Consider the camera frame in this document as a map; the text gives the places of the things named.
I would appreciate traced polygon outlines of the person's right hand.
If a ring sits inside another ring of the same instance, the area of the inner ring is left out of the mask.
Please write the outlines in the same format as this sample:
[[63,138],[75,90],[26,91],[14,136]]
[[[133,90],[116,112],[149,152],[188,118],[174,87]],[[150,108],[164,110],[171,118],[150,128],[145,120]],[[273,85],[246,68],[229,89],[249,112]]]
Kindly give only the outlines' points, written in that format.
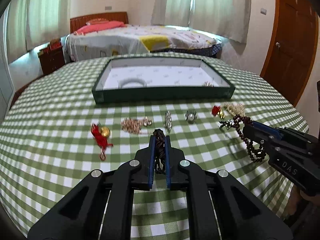
[[304,193],[302,190],[298,189],[296,185],[293,186],[290,197],[289,197],[289,202],[288,205],[289,207],[295,209],[298,202],[301,200],[307,200],[310,201],[312,204],[319,206],[320,200],[319,200],[319,194],[313,197],[308,196],[306,193]]

